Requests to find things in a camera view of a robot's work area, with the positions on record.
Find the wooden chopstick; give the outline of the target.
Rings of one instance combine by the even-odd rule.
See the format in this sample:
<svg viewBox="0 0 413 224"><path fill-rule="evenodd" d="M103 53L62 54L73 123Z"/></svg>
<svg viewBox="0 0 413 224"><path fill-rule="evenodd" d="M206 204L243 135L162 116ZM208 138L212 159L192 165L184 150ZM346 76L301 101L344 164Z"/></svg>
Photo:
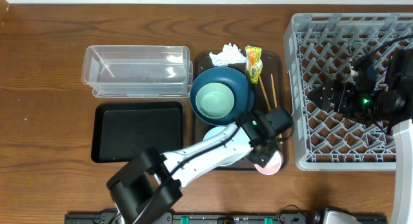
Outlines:
<svg viewBox="0 0 413 224"><path fill-rule="evenodd" d="M278 103L277 103L277 96L276 96L276 89L275 89L273 74L270 75L270 78L271 78L271 83L272 83L272 96L273 96L273 100L274 100L274 107L277 108Z"/></svg>
<svg viewBox="0 0 413 224"><path fill-rule="evenodd" d="M259 76L258 79L259 79L258 81L259 81L259 84L260 84L260 86L261 86L262 93L263 93L263 96L264 96L264 99L265 99L265 103L266 103L266 105L267 105L268 111L270 111L270 110L271 110L271 106L270 106L270 103L269 103L269 100L268 100L268 96L267 96L267 93L266 93L266 90L265 90L265 87L264 87L264 84L263 84L263 81L262 81L261 76Z"/></svg>

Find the dark blue plate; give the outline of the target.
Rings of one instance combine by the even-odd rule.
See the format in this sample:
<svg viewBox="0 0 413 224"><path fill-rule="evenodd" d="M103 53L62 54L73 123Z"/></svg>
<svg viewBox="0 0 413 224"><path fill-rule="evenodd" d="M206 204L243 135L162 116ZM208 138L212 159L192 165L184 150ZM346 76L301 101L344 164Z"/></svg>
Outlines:
<svg viewBox="0 0 413 224"><path fill-rule="evenodd" d="M228 86L235 97L233 109L224 117L210 119L205 117L196 107L196 94L208 83L222 83ZM254 104L254 93L244 73L230 67L219 66L205 70L193 82L190 91L190 102L193 111L204 122L214 126L226 126L236 120L244 112L250 112Z"/></svg>

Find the light green bowl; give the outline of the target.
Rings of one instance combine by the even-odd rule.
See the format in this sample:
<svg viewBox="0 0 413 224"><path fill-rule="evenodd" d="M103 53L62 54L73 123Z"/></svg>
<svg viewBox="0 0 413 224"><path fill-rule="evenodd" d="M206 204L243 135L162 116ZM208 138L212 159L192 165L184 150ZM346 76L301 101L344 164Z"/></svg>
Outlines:
<svg viewBox="0 0 413 224"><path fill-rule="evenodd" d="M233 109L235 97L232 90L222 83L208 83L196 94L196 107L205 117L219 119Z"/></svg>

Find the yellow snack wrapper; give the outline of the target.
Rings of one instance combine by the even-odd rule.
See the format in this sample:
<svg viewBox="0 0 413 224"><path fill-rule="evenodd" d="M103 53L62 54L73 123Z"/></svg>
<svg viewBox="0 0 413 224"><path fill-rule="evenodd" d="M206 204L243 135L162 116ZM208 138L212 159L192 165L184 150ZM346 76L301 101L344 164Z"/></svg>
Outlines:
<svg viewBox="0 0 413 224"><path fill-rule="evenodd" d="M253 84L257 84L263 64L261 60L262 48L257 46L247 45L245 47L246 52L246 70L250 73L250 79Z"/></svg>

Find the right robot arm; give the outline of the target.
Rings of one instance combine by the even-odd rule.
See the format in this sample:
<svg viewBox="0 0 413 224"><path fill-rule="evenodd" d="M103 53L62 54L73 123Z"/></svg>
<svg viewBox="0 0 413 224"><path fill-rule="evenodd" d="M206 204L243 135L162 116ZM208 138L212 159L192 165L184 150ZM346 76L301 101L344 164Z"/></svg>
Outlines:
<svg viewBox="0 0 413 224"><path fill-rule="evenodd" d="M398 158L391 223L412 223L412 49L395 49L388 61L385 84L377 89L373 66L376 53L410 39L391 40L350 63L353 82L328 79L308 93L321 110L333 110L361 124L386 121L386 134L392 135Z"/></svg>

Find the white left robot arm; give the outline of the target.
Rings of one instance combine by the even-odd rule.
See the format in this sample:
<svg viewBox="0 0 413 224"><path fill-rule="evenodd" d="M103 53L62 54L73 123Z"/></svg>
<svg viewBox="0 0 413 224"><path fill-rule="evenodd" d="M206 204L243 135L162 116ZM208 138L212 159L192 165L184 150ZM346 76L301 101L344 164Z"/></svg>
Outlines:
<svg viewBox="0 0 413 224"><path fill-rule="evenodd" d="M145 150L106 186L125 223L153 223L203 174L243 158L265 167L279 149L278 136L293 124L282 108L251 112L190 147L162 154L155 148Z"/></svg>

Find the grey dishwasher rack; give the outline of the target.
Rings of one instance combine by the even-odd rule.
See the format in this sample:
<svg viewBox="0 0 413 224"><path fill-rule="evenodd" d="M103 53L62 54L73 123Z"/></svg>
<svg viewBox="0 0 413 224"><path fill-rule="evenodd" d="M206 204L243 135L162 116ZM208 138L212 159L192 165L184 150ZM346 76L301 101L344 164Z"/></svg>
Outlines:
<svg viewBox="0 0 413 224"><path fill-rule="evenodd" d="M283 36L290 77L297 168L303 171L393 171L396 147L387 124L362 125L325 112L308 93L327 79L349 82L351 61L373 52L376 88L386 89L392 52L412 47L410 13L297 13Z"/></svg>

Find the black waste tray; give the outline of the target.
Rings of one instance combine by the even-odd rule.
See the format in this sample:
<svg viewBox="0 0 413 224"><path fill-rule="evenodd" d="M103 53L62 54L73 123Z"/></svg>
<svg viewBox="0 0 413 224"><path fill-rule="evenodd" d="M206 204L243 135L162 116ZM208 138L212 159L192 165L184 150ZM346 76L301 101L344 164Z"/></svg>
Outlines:
<svg viewBox="0 0 413 224"><path fill-rule="evenodd" d="M105 103L95 111L91 159L127 162L154 147L161 154L183 146L183 107L177 101Z"/></svg>

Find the crumpled white tissue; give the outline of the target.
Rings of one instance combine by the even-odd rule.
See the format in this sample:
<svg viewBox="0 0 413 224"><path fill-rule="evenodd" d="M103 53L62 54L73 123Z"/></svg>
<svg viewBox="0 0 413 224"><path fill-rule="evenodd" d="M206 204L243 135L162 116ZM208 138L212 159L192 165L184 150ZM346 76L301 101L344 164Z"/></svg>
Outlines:
<svg viewBox="0 0 413 224"><path fill-rule="evenodd" d="M214 66L228 66L231 64L246 63L246 57L236 44L229 43L223 46L219 53L209 53L209 57Z"/></svg>

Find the clear plastic bin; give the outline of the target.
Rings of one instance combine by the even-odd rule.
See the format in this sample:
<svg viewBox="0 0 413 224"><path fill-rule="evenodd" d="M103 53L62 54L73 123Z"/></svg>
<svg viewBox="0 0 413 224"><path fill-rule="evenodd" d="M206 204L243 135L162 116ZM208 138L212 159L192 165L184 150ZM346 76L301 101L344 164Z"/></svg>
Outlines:
<svg viewBox="0 0 413 224"><path fill-rule="evenodd" d="M188 97L190 51L186 46L92 45L81 80L95 97Z"/></svg>

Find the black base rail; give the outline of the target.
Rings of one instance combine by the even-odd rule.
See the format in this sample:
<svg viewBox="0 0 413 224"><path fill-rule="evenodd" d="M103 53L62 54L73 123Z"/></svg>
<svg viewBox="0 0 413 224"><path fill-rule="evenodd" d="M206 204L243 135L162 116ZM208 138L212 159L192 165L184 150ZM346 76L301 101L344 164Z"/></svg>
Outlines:
<svg viewBox="0 0 413 224"><path fill-rule="evenodd" d="M116 215L115 212L96 214L66 214L64 224L107 224ZM277 215L201 215L201 214L163 214L154 224L307 224L309 219L304 214Z"/></svg>

